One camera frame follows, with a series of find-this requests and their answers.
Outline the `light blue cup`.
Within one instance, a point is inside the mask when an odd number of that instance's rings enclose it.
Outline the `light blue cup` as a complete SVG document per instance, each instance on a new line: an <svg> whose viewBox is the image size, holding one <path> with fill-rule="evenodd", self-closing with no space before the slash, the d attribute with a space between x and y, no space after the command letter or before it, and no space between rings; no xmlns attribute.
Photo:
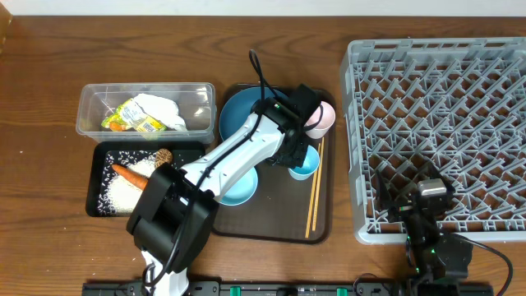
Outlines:
<svg viewBox="0 0 526 296"><path fill-rule="evenodd" d="M303 164L299 167L289 169L288 172L292 178L303 181L310 178L317 171L319 165L320 156L317 149L313 146L308 146Z"/></svg>

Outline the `brown serving tray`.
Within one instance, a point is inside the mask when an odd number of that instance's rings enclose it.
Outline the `brown serving tray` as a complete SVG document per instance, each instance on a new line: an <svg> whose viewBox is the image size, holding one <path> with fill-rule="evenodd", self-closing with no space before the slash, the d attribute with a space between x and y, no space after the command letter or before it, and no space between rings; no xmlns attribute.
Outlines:
<svg viewBox="0 0 526 296"><path fill-rule="evenodd" d="M316 231L305 238L312 178L298 181L288 169L262 162L256 166L259 182L255 194L239 206L221 206L215 220L215 234L288 243L317 244L330 233L332 219L335 129L325 137L324 161ZM315 148L321 139L309 139Z"/></svg>

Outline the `orange carrot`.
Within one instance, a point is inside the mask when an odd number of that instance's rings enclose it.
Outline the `orange carrot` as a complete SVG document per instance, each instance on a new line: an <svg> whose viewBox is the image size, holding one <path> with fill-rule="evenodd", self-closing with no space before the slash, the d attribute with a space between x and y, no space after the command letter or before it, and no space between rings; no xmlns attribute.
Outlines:
<svg viewBox="0 0 526 296"><path fill-rule="evenodd" d="M146 177L134 171L131 171L130 169L127 169L119 164L112 164L112 169L117 174L125 178L130 184L141 190L144 190L148 183L148 179Z"/></svg>

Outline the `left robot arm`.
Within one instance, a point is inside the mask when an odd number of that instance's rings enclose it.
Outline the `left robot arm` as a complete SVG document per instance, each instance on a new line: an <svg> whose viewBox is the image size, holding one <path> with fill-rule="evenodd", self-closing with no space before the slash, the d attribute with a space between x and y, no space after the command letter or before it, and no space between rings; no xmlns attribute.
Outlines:
<svg viewBox="0 0 526 296"><path fill-rule="evenodd" d="M206 245L226 192L250 169L274 159L294 168L307 152L307 122L319 99L268 97L256 102L243 125L209 154L175 169L158 167L127 221L146 261L145 295L181 295L187 268Z"/></svg>

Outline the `dark blue plate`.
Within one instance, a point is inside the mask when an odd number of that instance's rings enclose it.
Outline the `dark blue plate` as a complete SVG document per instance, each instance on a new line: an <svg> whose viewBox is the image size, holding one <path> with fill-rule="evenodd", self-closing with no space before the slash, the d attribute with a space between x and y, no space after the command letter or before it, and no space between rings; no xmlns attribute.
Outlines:
<svg viewBox="0 0 526 296"><path fill-rule="evenodd" d="M247 120L252 105L261 98L259 86L240 90L230 97L219 116L219 134L223 141L232 136Z"/></svg>

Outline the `wooden chopstick right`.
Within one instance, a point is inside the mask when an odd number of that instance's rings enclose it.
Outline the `wooden chopstick right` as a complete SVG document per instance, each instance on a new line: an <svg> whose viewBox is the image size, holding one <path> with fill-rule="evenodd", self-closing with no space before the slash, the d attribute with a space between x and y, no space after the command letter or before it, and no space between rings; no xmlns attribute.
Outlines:
<svg viewBox="0 0 526 296"><path fill-rule="evenodd" d="M311 225L311 231L316 231L316 223L317 223L317 215L318 215L318 205L319 205L319 196L320 196L320 188L321 188L321 175L322 175L322 168L323 168L323 159L324 159L324 149L325 149L325 137L321 138L321 148L320 148L320 165L317 171L317 180L316 180L316 191L315 191L315 199L314 199L314 209L313 209L313 220Z"/></svg>

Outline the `white napkin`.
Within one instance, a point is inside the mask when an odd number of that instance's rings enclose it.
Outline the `white napkin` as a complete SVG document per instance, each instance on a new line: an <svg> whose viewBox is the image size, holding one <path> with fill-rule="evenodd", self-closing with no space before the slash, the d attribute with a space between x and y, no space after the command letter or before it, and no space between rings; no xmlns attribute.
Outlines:
<svg viewBox="0 0 526 296"><path fill-rule="evenodd" d="M164 126L174 131L187 131L187 125L179 115L179 107L174 101L148 94L139 94L133 99L146 114Z"/></svg>

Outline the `light blue rice bowl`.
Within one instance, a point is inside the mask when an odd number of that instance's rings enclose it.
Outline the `light blue rice bowl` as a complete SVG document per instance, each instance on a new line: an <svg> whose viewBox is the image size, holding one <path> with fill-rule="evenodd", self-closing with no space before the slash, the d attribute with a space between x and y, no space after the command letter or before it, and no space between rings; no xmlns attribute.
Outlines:
<svg viewBox="0 0 526 296"><path fill-rule="evenodd" d="M258 182L258 174L253 167L225 193L219 203L223 206L239 206L245 203L255 194Z"/></svg>

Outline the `brown textured food piece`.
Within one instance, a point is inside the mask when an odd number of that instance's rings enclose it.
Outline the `brown textured food piece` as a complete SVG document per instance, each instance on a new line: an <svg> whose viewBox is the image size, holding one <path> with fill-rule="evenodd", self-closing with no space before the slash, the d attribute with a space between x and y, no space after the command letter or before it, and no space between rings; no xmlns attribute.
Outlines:
<svg viewBox="0 0 526 296"><path fill-rule="evenodd" d="M160 149L155 153L155 168L157 169L163 164L171 164L173 162L173 154L168 149Z"/></svg>

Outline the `white rice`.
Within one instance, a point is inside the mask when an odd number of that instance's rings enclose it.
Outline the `white rice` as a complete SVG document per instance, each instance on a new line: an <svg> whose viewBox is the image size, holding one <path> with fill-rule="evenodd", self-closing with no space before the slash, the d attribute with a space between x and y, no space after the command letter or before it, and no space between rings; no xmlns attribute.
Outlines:
<svg viewBox="0 0 526 296"><path fill-rule="evenodd" d="M142 190L132 185L115 172L118 164L144 178L149 178L156 169L157 152L153 150L111 150L106 153L98 193L95 195L95 209L99 216L128 216L132 213Z"/></svg>

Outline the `pink cup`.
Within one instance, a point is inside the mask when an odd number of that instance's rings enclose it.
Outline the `pink cup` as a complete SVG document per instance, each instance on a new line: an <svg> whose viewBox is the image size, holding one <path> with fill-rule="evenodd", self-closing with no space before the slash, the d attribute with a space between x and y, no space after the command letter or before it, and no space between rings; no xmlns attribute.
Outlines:
<svg viewBox="0 0 526 296"><path fill-rule="evenodd" d="M305 132L312 139L322 138L335 123L335 110L327 102L322 101L313 115L305 124Z"/></svg>

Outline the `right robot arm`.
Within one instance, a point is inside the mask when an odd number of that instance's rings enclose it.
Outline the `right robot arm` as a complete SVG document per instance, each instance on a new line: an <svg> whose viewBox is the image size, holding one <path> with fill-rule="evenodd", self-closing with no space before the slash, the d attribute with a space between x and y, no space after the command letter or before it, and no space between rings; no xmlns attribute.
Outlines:
<svg viewBox="0 0 526 296"><path fill-rule="evenodd" d="M473 246L440 231L436 217L450 207L455 189L433 164L428 179L420 181L408 197L392 197L376 172L376 196L388 221L406 228L406 254L417 274L409 277L398 294L459 295L459 281L468 277Z"/></svg>

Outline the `wooden chopstick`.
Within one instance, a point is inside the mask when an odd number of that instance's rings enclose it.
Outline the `wooden chopstick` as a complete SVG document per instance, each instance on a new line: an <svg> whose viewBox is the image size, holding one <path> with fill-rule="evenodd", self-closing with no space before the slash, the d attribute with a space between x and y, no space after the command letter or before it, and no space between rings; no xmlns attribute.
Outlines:
<svg viewBox="0 0 526 296"><path fill-rule="evenodd" d="M321 163L320 152L321 152L321 143L318 143L317 153L319 156L319 164ZM318 175L319 164L313 174L312 183L311 183L311 195L310 195L309 209L308 209L308 215L307 215L305 238L309 238L310 231L311 231L311 221L312 221L312 215L313 215L314 199L315 199L315 193L316 193L316 180L317 180L317 175Z"/></svg>
<svg viewBox="0 0 526 296"><path fill-rule="evenodd" d="M316 223L317 223L317 215L318 215L318 205L319 205L319 196L320 196L320 188L321 188L321 175L322 175L322 168L323 168L323 159L324 159L324 149L325 149L325 137L321 138L321 148L320 148L320 165L317 171L317 180L316 180L316 191L315 191L315 199L314 199L314 209L313 209L313 220L311 225L311 231L316 231Z"/></svg>

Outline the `yellow green snack wrapper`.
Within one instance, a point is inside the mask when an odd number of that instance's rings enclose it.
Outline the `yellow green snack wrapper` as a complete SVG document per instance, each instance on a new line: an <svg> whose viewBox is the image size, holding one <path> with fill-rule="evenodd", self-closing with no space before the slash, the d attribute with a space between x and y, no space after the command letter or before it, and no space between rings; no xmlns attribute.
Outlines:
<svg viewBox="0 0 526 296"><path fill-rule="evenodd" d="M134 99L120 104L112 115L103 120L101 127L113 132L130 129L136 132L162 132L167 129L164 124L147 114Z"/></svg>

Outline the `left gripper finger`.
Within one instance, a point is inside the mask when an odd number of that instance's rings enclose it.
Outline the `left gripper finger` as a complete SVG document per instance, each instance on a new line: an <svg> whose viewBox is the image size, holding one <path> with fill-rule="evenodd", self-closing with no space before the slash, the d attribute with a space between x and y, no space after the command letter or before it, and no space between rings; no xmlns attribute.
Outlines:
<svg viewBox="0 0 526 296"><path fill-rule="evenodd" d="M308 146L308 143L304 139L300 140L295 145L291 155L289 156L289 168L294 169L303 166L303 163L306 159Z"/></svg>
<svg viewBox="0 0 526 296"><path fill-rule="evenodd" d="M278 151L271 157L265 159L265 162L269 165L279 165L289 168L291 165L291 153L289 151Z"/></svg>

